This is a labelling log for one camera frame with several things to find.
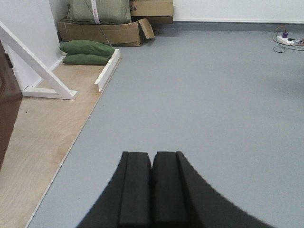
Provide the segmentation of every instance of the gray vinyl flooring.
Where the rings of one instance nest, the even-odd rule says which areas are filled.
[[[74,228],[122,151],[183,151],[222,195],[304,227],[304,52],[271,32],[167,29],[122,61],[29,228]],[[303,34],[290,36],[303,38]]]

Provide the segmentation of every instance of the plug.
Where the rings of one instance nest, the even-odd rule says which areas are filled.
[[[284,32],[282,33],[282,38],[287,38],[287,36],[288,36],[288,33],[287,33],[286,31],[284,31]]]

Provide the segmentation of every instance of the open cardboard box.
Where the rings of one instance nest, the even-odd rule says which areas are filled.
[[[141,46],[145,39],[154,38],[154,32],[147,19],[122,25],[84,25],[58,21],[57,28],[63,41],[88,39],[107,43],[100,29],[110,43],[116,46]]]
[[[132,0],[132,20],[147,18],[150,23],[173,23],[173,0]]]

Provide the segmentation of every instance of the brown door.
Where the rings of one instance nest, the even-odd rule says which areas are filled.
[[[21,103],[22,93],[0,41],[0,169]]]

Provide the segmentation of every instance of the white label strip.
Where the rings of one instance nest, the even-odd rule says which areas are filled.
[[[99,21],[96,0],[91,0],[91,3],[92,3],[92,12],[93,12],[93,15],[94,15],[95,23],[100,25],[101,23]]]

